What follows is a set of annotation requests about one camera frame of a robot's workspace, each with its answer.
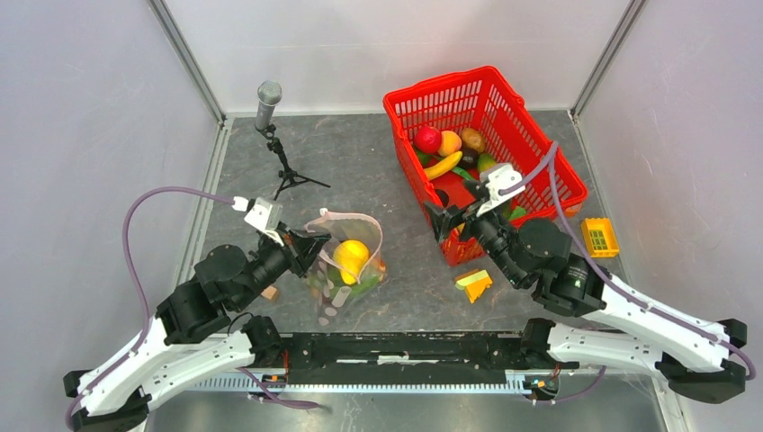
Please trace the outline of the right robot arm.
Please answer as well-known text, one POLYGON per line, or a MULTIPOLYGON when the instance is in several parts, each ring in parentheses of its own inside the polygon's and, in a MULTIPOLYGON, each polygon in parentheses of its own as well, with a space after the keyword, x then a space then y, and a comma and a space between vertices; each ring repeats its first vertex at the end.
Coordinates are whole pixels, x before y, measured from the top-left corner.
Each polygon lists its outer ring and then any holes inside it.
POLYGON ((468 206, 424 210, 435 237, 454 229, 477 242, 518 290, 547 311, 597 322, 600 330, 530 319, 519 344, 532 367, 591 364, 663 379, 675 393, 719 404, 745 391, 751 368, 741 362, 747 327, 737 319, 707 321, 655 301, 604 267, 575 254, 572 238, 553 221, 532 218, 519 227, 489 206, 488 187, 470 181, 468 206))

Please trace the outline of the red plastic shopping basket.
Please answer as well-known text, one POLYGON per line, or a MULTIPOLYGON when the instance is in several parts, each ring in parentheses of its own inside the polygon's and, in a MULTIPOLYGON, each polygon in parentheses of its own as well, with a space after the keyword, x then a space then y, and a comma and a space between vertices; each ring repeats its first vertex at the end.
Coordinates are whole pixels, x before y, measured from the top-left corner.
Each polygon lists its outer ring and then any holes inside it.
MULTIPOLYGON (((527 175, 549 150, 552 141, 525 108, 524 99, 493 66, 452 72, 429 78, 415 85, 387 93, 382 99, 390 119, 399 164, 419 202, 442 203, 444 207, 465 207, 473 200, 463 185, 495 163, 508 163, 527 175), (462 161, 437 178, 426 170, 445 156, 428 142, 429 130, 444 134, 451 148, 458 135, 462 141, 462 161)), ((554 182, 562 213, 585 202, 588 189, 557 150, 554 182)), ((532 218, 554 219, 558 213, 552 203, 547 171, 531 180, 525 190, 509 202, 504 211, 515 227, 532 218)), ((459 241, 460 227, 440 246, 449 266, 465 264, 483 255, 476 240, 459 241)))

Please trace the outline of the yellow toy banana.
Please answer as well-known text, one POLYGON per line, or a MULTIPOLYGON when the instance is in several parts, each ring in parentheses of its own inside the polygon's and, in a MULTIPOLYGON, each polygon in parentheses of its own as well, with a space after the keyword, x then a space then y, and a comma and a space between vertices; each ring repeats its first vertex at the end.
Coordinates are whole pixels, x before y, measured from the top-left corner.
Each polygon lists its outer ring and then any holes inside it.
POLYGON ((454 153, 442 158, 434 165, 424 169, 424 173, 427 180, 435 180, 440 176, 450 172, 454 167, 457 167, 461 162, 462 152, 455 151, 454 153))

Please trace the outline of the yellow toy cheese wedge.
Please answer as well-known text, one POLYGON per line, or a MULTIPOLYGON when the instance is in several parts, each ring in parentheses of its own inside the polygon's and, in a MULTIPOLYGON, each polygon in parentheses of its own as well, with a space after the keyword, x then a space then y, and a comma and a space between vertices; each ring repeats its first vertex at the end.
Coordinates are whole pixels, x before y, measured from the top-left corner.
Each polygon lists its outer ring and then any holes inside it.
POLYGON ((454 280, 454 286, 465 293, 470 303, 475 303, 492 285, 492 278, 484 269, 459 275, 454 280))

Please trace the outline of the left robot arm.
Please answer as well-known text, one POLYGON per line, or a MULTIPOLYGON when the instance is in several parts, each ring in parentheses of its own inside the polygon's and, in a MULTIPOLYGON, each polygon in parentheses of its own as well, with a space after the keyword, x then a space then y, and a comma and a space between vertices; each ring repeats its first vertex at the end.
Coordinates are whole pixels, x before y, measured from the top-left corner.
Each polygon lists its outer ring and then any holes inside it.
POLYGON ((303 277, 330 241, 328 234, 280 224, 280 241, 260 238, 256 251, 230 244, 214 248, 157 306, 119 354, 91 371, 63 379, 73 405, 73 431, 129 431, 177 393, 212 376, 250 365, 273 366, 283 358, 274 322, 253 316, 232 331, 232 313, 248 306, 284 273, 303 277))

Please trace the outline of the clear zip top bag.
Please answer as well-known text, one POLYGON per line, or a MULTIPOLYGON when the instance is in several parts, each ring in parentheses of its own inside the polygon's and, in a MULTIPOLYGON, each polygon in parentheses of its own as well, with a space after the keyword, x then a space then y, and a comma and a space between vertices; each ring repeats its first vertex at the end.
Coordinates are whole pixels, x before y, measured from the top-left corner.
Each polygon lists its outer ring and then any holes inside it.
POLYGON ((382 226, 364 213, 322 208, 305 229, 330 236, 304 277, 314 299, 317 323, 329 328, 385 279, 382 226))

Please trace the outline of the microphone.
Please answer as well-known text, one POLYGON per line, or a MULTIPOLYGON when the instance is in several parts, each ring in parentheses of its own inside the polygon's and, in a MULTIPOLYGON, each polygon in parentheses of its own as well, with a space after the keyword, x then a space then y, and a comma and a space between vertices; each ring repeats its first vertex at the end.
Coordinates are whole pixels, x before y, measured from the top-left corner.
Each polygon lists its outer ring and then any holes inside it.
POLYGON ((257 88, 258 106, 255 117, 256 130, 266 139, 266 147, 279 159, 282 169, 278 171, 281 183, 274 193, 276 201, 283 191, 305 184, 315 184, 330 188, 331 185, 301 175, 290 166, 289 159, 284 151, 281 140, 276 136, 276 126, 273 124, 273 116, 276 106, 282 101, 283 89, 273 80, 265 80, 257 88))

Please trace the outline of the green toy bean pod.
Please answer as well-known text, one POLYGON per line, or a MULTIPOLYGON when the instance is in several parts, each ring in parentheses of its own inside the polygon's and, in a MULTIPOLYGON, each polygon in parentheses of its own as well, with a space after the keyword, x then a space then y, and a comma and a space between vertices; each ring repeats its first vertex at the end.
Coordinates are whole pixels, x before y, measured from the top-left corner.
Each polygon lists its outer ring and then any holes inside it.
POLYGON ((329 290, 329 298, 335 298, 340 289, 346 286, 350 289, 348 299, 353 300, 363 296, 369 290, 376 287, 383 280, 383 275, 378 272, 371 272, 370 274, 367 274, 360 283, 345 284, 340 276, 339 270, 335 267, 330 267, 328 269, 328 280, 333 284, 329 290))

